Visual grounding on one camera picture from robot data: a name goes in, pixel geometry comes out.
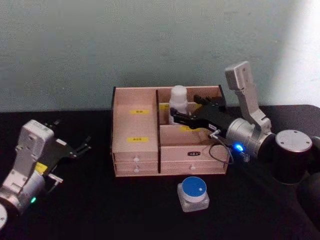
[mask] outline white plastic bottle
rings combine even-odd
[[[174,86],[171,89],[171,98],[169,102],[169,124],[178,124],[174,122],[174,118],[170,115],[171,108],[176,109],[179,113],[187,114],[187,107],[187,89],[181,85]]]

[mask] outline cable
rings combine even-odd
[[[210,154],[210,156],[211,156],[214,160],[219,161],[220,163],[227,164],[227,165],[232,165],[232,164],[234,164],[234,163],[235,163],[235,159],[234,159],[234,157],[232,156],[231,151],[229,150],[229,148],[228,148],[219,138],[217,138],[217,136],[214,136],[213,138],[215,138],[216,140],[218,140],[218,141],[220,142],[220,144],[221,144],[222,146],[224,146],[224,148],[227,150],[227,152],[228,152],[229,155],[230,155],[231,162],[229,162],[229,159],[228,159],[228,162],[222,161],[222,160],[220,160],[220,159],[218,159],[218,158],[216,158],[216,157],[214,157],[214,156],[212,155],[211,150],[212,150],[212,148],[213,148],[214,146],[216,146],[216,144],[212,144],[211,147],[209,148],[209,154]]]
[[[56,182],[54,183],[54,185],[50,188],[50,190],[47,191],[46,193],[47,193],[47,194],[51,193],[51,192],[56,188],[56,186],[58,186],[58,184],[59,184],[59,182],[56,181]]]

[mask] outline wooden drawer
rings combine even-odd
[[[141,162],[141,163],[116,163],[117,171],[129,171],[139,173],[141,171],[158,172],[158,162]]]
[[[208,168],[223,168],[224,164],[217,160],[208,161],[169,161],[161,163],[161,172],[168,169],[208,169]]]
[[[157,152],[117,152],[114,154],[115,163],[145,163],[157,162]]]
[[[189,168],[164,169],[161,175],[204,175],[204,174],[226,174],[226,168],[212,167],[212,168],[196,168],[190,170]]]
[[[160,176],[157,170],[141,170],[139,172],[131,171],[116,171],[116,177],[135,177],[135,176]]]
[[[222,162],[216,160],[161,163],[163,175],[226,174],[226,169]]]
[[[205,161],[212,160],[209,155],[210,145],[185,145],[185,146],[162,146],[161,161],[162,162],[179,162],[179,161]],[[212,155],[227,160],[228,152],[222,145],[215,145],[211,149]]]

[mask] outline white wall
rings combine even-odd
[[[270,83],[278,104],[320,107],[320,1],[296,4]]]
[[[275,77],[294,3],[1,1],[0,111],[109,108],[113,86],[177,84],[222,84],[234,104],[224,68],[241,60],[262,104],[298,103],[307,93],[284,102]]]

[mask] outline yellow label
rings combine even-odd
[[[47,170],[47,166],[40,163],[40,162],[37,162],[36,165],[35,165],[35,170],[37,172],[39,172],[40,174],[43,174],[46,170]]]
[[[130,110],[131,114],[149,114],[148,109],[135,109],[135,110]]]
[[[181,132],[200,132],[200,128],[196,128],[196,129],[191,129],[188,126],[181,126],[180,127],[180,131]]]
[[[149,138],[146,136],[128,137],[126,141],[128,143],[147,143],[149,142]]]
[[[169,111],[169,103],[160,103],[159,110],[163,112]]]

